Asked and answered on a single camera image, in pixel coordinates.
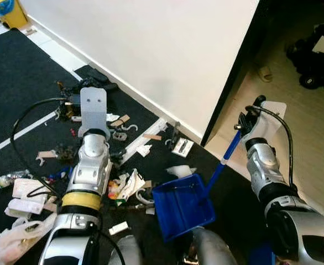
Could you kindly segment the blue plastic dustpan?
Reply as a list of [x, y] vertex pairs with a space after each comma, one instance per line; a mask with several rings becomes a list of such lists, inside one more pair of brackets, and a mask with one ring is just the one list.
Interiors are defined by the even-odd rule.
[[215, 222], [217, 215], [210, 192], [241, 138], [242, 132], [237, 131], [208, 182], [205, 183], [199, 174], [193, 173], [165, 182], [152, 190], [155, 214], [164, 242], [170, 242], [196, 227]]

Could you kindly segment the beige slipper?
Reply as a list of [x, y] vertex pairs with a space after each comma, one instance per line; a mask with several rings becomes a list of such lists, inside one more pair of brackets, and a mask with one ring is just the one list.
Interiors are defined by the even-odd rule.
[[273, 81], [273, 73], [269, 66], [261, 66], [257, 69], [258, 77], [261, 81], [270, 83]]

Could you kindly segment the white flat box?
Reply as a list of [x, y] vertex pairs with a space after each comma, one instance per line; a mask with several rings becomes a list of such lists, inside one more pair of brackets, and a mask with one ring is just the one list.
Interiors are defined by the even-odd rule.
[[194, 145], [194, 141], [186, 138], [179, 138], [171, 152], [180, 157], [187, 157]]

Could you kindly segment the crumpled white paper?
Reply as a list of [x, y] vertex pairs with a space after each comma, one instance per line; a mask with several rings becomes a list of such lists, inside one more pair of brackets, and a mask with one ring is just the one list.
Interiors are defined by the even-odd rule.
[[190, 167], [187, 165], [183, 166], [172, 166], [168, 167], [165, 171], [168, 174], [175, 175], [177, 178], [184, 178], [196, 172], [196, 167]]

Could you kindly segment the black wheeled cart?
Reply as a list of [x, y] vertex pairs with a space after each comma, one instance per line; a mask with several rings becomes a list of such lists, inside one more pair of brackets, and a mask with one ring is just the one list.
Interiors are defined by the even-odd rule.
[[315, 45], [324, 37], [324, 23], [315, 25], [308, 38], [299, 39], [286, 46], [286, 57], [300, 74], [299, 83], [308, 90], [324, 88], [324, 52], [313, 51]]

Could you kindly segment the brown cardboard piece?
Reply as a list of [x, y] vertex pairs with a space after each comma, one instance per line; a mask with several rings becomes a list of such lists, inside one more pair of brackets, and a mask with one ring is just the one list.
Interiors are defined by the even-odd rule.
[[119, 127], [119, 126], [121, 126], [122, 124], [126, 123], [129, 120], [130, 120], [129, 115], [125, 114], [124, 116], [119, 117], [119, 119], [117, 119], [116, 121], [112, 122], [111, 127]]

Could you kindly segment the grey robot right leg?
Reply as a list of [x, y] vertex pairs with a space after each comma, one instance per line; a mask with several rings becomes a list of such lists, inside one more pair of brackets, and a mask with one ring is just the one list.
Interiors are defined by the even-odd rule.
[[238, 265], [230, 247], [217, 233], [195, 227], [192, 243], [183, 256], [186, 265]]

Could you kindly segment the grey robot leg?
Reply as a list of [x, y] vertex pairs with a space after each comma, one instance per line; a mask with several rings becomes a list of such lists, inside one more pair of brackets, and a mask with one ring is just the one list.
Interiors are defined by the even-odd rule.
[[[120, 249], [126, 265], [143, 265], [142, 251], [134, 235], [119, 238], [116, 245]], [[122, 265], [115, 249], [112, 250], [107, 265]]]
[[195, 227], [192, 243], [183, 256], [186, 265], [238, 265], [230, 247], [217, 233]]

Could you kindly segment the colourful wrapper and paper heap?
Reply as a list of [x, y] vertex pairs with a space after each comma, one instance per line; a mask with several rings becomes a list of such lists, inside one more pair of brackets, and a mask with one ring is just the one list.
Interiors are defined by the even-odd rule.
[[138, 191], [151, 188], [152, 183], [135, 168], [131, 173], [119, 175], [116, 179], [109, 180], [107, 185], [107, 197], [120, 205], [129, 198], [134, 197]]

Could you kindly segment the blue bucket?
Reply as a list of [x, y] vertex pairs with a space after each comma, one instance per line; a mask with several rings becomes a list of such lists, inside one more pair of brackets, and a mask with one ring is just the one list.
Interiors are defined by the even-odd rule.
[[270, 242], [264, 242], [250, 250], [247, 265], [276, 265], [276, 255]]

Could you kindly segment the black shoe pile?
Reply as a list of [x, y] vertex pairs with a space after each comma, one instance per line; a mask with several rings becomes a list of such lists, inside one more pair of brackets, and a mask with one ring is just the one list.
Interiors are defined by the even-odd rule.
[[119, 85], [109, 80], [109, 78], [98, 69], [89, 69], [84, 73], [84, 87], [101, 88], [106, 92], [119, 90]]

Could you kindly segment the small white block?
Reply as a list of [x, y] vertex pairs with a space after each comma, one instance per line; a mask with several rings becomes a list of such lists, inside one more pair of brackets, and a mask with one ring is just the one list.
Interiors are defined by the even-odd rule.
[[114, 226], [109, 228], [107, 231], [108, 231], [108, 234], [112, 236], [112, 235], [116, 235], [117, 233], [120, 233], [126, 229], [129, 229], [129, 225], [126, 221], [124, 221], [124, 222], [115, 224]]

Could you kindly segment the grey robot left leg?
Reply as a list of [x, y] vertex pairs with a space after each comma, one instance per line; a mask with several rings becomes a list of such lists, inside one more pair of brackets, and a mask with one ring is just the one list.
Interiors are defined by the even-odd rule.
[[[142, 251], [134, 235], [119, 238], [116, 245], [120, 249], [126, 265], [143, 265]], [[115, 249], [112, 250], [107, 265], [122, 265]]]

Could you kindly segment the cardboard piece with white hook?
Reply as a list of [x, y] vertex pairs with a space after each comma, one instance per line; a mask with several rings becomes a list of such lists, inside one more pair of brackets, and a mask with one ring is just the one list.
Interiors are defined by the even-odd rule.
[[55, 150], [40, 151], [36, 155], [35, 159], [39, 162], [39, 166], [41, 167], [43, 166], [43, 164], [45, 164], [45, 159], [48, 158], [58, 158], [58, 152], [56, 152]]

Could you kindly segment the clear plastic bottle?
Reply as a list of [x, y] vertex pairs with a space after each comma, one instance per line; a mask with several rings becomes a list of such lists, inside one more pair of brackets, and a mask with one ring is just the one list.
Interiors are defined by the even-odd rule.
[[33, 175], [28, 169], [10, 172], [0, 176], [0, 190], [13, 185], [18, 178], [31, 178]]

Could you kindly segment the white plastic bag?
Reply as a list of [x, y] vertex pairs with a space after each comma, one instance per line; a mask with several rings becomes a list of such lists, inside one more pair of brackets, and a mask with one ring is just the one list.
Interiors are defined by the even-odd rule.
[[13, 265], [28, 252], [46, 233], [51, 231], [57, 214], [45, 220], [18, 218], [10, 229], [0, 233], [0, 265]]

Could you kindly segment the yellow bin with blue lid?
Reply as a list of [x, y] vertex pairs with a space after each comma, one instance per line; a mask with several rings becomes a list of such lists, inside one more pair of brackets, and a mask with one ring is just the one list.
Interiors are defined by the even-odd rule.
[[0, 21], [10, 29], [20, 29], [28, 25], [28, 20], [18, 0], [0, 0]]

